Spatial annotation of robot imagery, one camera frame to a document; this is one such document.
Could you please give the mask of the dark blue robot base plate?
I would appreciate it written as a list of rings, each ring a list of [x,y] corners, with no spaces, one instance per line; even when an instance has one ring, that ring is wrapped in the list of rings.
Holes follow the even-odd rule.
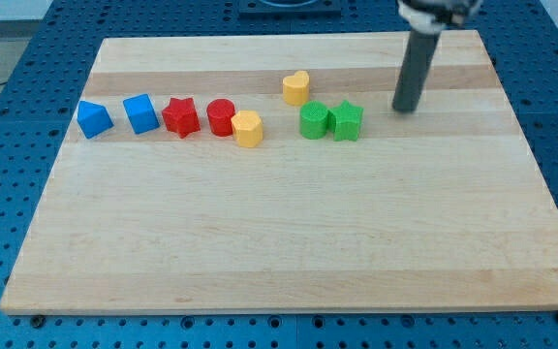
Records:
[[[341,0],[237,0],[240,17],[340,15]]]

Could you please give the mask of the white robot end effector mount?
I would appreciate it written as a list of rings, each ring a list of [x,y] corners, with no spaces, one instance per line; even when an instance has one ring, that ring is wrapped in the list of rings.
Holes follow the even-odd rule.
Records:
[[[398,13],[421,34],[440,34],[463,27],[480,9],[482,0],[398,0]]]

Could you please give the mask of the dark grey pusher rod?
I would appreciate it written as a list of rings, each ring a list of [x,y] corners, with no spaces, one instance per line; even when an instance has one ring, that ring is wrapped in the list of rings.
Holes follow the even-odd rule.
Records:
[[[440,35],[411,30],[392,100],[395,111],[410,113],[417,109]]]

